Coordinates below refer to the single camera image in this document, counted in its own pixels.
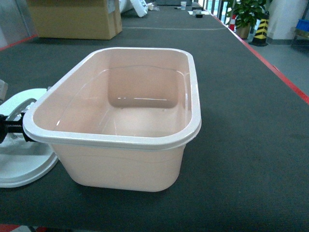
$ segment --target plant pot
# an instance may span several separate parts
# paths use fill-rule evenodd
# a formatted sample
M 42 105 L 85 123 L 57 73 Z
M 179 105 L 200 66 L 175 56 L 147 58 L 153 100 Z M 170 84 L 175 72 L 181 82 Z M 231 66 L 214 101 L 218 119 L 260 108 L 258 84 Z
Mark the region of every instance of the plant pot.
M 245 28 L 236 28 L 236 34 L 243 40 L 248 38 L 249 31 L 250 24 L 248 24 Z

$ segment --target plastic tub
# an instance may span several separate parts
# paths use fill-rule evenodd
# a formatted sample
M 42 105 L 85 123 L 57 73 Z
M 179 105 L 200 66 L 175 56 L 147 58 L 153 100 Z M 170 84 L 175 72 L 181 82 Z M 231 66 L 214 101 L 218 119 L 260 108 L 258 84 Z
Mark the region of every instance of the plastic tub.
M 165 48 L 107 48 L 77 64 L 25 114 L 86 186 L 161 191 L 177 179 L 201 115 L 193 57 Z

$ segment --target cardboard box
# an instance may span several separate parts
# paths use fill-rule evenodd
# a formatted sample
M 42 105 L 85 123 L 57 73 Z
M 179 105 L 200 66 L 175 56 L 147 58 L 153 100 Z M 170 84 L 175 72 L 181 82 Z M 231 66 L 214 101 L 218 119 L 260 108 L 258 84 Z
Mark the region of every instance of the cardboard box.
M 27 0 L 39 37 L 109 40 L 122 31 L 119 0 Z

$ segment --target yellow and black striped post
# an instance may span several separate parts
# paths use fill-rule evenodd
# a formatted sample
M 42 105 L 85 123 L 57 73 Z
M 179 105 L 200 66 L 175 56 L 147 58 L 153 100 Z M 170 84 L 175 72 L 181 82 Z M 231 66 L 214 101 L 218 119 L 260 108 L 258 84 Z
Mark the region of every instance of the yellow and black striped post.
M 261 19 L 261 23 L 259 28 L 257 29 L 255 36 L 249 44 L 255 46 L 266 46 L 266 36 L 267 36 L 267 29 L 268 29 L 268 21 L 269 21 L 269 12 L 266 11 L 264 17 Z

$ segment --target blue box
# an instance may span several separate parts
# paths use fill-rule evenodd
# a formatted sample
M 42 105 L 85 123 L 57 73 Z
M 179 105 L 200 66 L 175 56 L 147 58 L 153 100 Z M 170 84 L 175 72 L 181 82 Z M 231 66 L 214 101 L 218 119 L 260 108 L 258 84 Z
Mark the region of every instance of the blue box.
M 296 29 L 309 31 L 309 20 L 299 19 Z

